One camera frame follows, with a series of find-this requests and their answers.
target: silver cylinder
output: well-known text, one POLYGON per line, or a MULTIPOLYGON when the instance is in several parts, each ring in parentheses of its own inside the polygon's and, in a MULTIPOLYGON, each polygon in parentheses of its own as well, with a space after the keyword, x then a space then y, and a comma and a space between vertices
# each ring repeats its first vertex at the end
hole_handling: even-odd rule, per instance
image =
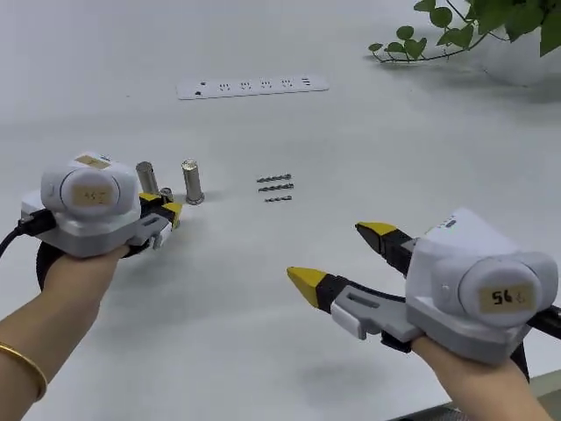
POLYGON ((196 161, 187 160, 181 164, 183 178, 185 179, 185 202, 199 204, 204 200, 201 190, 201 179, 199 178, 199 166, 196 161))
POLYGON ((174 201, 174 193, 169 187, 162 187, 160 189, 160 196, 164 199, 165 203, 171 203, 174 201))
POLYGON ((156 182, 156 176, 154 175, 154 170, 150 162, 142 161, 137 164, 137 174, 140 185, 142 186, 142 191, 150 193, 151 195, 158 195, 160 193, 158 183, 156 182))

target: number display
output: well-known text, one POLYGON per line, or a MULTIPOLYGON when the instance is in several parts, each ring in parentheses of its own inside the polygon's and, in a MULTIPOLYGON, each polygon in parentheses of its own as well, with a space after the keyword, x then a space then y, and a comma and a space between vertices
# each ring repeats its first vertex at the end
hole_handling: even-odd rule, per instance
POLYGON ((96 168, 96 169, 106 169, 111 165, 107 162, 100 161, 97 158, 94 158, 93 156, 89 156, 89 155, 82 155, 76 158, 75 161, 80 162, 81 164, 86 164, 89 167, 96 168))
POLYGON ((535 308, 534 287, 530 284, 489 287, 479 290, 479 309, 482 313, 509 313, 535 308))
POLYGON ((72 203, 74 206, 111 206, 113 204, 113 188, 110 185, 72 187, 72 203))

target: gold bracelet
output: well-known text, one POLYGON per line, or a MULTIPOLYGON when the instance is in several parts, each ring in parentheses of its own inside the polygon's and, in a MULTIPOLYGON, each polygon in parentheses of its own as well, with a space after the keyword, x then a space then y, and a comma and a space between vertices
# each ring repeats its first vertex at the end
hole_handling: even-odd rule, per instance
POLYGON ((16 360, 23 361, 25 365, 32 370, 39 387, 39 392, 37 394, 37 399, 35 400, 35 402, 40 401, 45 395, 46 386, 48 385, 48 381, 46 379, 45 373, 43 373, 43 370, 41 370, 39 366, 35 364, 35 362, 27 358, 25 355, 23 355, 19 351, 16 351, 11 346, 3 344, 2 342, 0 342, 0 351, 9 354, 12 357, 16 357, 16 360))

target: white power strip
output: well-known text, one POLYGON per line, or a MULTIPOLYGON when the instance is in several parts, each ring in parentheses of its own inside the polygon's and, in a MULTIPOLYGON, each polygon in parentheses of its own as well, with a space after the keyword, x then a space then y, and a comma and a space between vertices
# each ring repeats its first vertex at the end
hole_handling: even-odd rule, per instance
POLYGON ((185 80, 177 85, 179 99, 221 98, 310 92, 329 89, 327 81, 319 76, 262 77, 259 79, 201 81, 185 80))

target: gray gripper arm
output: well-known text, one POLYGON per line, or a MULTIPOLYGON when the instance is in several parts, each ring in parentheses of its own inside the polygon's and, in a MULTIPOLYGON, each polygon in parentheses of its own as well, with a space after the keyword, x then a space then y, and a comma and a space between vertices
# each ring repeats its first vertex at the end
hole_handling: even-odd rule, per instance
POLYGON ((374 296, 346 286, 331 304, 333 320, 359 339, 387 332, 401 343, 419 338, 423 331, 407 321, 405 303, 374 296))
POLYGON ((134 237, 129 239, 127 244, 130 246, 142 246, 147 240, 157 238, 162 230, 169 225, 169 221, 161 215, 151 213, 141 218, 135 225, 134 237))

